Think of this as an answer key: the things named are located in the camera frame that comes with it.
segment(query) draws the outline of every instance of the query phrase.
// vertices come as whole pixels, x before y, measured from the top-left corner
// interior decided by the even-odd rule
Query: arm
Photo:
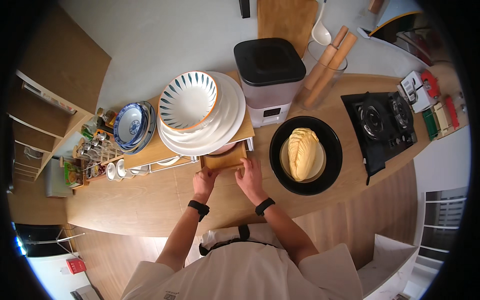
[[[192,200],[206,204],[212,193],[217,175],[218,172],[212,172],[207,167],[195,173],[193,177],[193,190],[195,194]],[[187,206],[187,209],[168,237],[162,253],[156,259],[156,263],[166,264],[175,272],[183,268],[185,259],[192,246],[195,232],[197,231],[199,217],[200,215],[196,209]]]
[[[253,205],[258,206],[268,198],[262,187],[262,170],[256,159],[241,159],[245,174],[237,170],[235,177],[245,195]],[[265,219],[276,237],[287,250],[290,258],[298,265],[307,256],[318,254],[312,240],[293,220],[277,205],[271,205],[264,211]]]

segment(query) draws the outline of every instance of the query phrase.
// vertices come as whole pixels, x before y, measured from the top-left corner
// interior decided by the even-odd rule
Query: rolling pin
[[[347,37],[343,41],[342,45],[340,46],[340,48],[338,48],[338,51],[336,52],[336,54],[333,56],[332,60],[328,64],[328,68],[325,70],[323,77],[318,80],[318,82],[313,87],[312,92],[305,100],[304,102],[305,107],[307,108],[311,107],[311,105],[315,102],[320,92],[326,87],[328,82],[333,78],[333,75],[335,74],[335,70],[338,69],[340,64],[345,59],[345,56],[347,56],[347,54],[350,52],[350,50],[352,49],[356,41],[357,41],[357,37],[353,33],[349,32],[347,34]]]
[[[318,63],[315,64],[313,69],[310,71],[310,74],[308,74],[307,78],[305,79],[303,86],[306,89],[313,89],[313,86],[315,85],[317,80],[320,78],[320,76],[322,76],[325,66],[328,66],[333,56],[337,52],[338,46],[342,42],[347,32],[348,28],[346,26],[342,26],[333,42],[327,46],[325,51],[322,53],[322,56],[318,59]]]

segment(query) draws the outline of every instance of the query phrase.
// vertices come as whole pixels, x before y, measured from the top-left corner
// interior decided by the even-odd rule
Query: white bowl with blue leaf pattern
[[[201,71],[186,72],[174,78],[163,90],[158,115],[168,128],[195,132],[204,128],[211,117],[219,90],[215,80]]]

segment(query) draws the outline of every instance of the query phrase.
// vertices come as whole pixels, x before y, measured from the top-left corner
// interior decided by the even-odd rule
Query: black wristband
[[[206,216],[210,212],[210,208],[206,204],[202,204],[195,200],[190,200],[188,206],[198,210],[198,214],[200,215],[200,219],[198,220],[198,222],[200,222],[204,218],[204,216]]]
[[[275,204],[275,201],[273,201],[272,198],[267,198],[267,200],[264,200],[255,208],[255,213],[257,216],[263,216],[264,210],[272,204]]]

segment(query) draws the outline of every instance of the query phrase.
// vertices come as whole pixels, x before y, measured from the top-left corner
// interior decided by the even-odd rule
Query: gas stove
[[[352,121],[370,177],[385,162],[417,142],[410,106],[398,92],[341,96]]]

